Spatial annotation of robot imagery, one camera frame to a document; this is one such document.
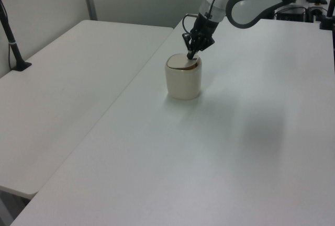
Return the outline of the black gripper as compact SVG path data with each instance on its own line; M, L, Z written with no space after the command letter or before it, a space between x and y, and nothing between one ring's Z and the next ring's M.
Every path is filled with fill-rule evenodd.
M190 31L191 35L188 33L182 34L189 60L192 60L198 51L204 51L215 43L212 36L218 25L218 22L207 19L201 13L197 15L194 26Z

